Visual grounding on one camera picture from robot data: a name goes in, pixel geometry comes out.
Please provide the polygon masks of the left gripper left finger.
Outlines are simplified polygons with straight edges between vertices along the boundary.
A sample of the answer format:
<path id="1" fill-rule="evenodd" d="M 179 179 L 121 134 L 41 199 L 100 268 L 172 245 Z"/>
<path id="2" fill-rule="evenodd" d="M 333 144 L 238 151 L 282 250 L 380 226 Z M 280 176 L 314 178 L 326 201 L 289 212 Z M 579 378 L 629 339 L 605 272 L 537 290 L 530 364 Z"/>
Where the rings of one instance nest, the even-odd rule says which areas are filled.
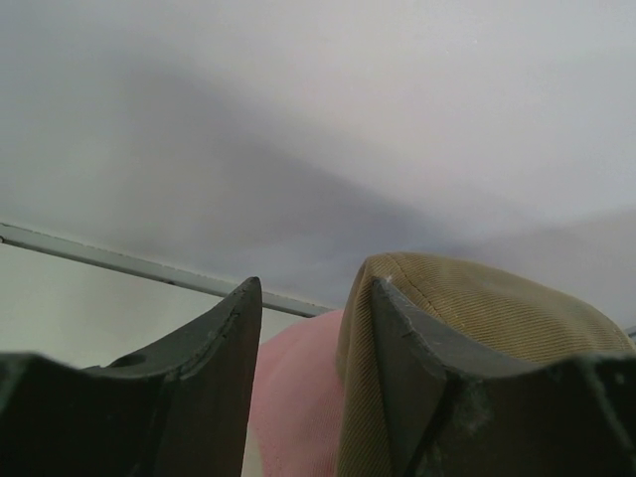
<path id="1" fill-rule="evenodd" d="M 238 476 L 262 318 L 257 278 L 105 367 L 1 357 L 5 476 Z"/>

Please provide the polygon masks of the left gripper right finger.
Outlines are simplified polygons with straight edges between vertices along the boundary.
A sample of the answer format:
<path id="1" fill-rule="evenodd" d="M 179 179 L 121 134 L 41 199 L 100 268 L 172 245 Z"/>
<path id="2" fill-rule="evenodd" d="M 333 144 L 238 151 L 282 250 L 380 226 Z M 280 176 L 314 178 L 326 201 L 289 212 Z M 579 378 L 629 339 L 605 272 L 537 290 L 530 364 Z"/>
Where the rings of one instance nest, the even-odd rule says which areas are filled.
<path id="1" fill-rule="evenodd" d="M 634 474 L 633 355 L 518 360 L 441 323 L 382 279 L 371 307 L 397 476 Z"/>

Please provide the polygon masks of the pink baseball cap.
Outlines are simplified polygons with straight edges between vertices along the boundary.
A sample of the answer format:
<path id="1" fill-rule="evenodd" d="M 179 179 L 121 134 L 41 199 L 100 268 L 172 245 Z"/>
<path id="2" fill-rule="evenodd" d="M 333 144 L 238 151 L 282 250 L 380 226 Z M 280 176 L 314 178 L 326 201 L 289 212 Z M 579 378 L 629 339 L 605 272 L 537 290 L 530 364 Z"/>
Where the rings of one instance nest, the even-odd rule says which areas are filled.
<path id="1" fill-rule="evenodd" d="M 344 407 L 337 373 L 342 312 L 280 331 L 259 346 L 243 476 L 334 476 Z"/>

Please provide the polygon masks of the beige cap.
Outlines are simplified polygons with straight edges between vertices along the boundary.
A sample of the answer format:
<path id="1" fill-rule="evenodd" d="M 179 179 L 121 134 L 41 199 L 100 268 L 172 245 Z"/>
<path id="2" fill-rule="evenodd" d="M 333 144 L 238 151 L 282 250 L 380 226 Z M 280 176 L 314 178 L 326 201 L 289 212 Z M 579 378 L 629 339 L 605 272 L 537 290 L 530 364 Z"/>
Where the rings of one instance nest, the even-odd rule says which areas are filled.
<path id="1" fill-rule="evenodd" d="M 635 345 L 589 304 L 482 264 L 425 253 L 365 260 L 352 286 L 337 352 L 344 412 L 336 469 L 341 476 L 397 476 L 393 470 L 372 324 L 376 280 L 418 309 L 512 358 L 549 365 L 585 353 L 628 353 Z"/>

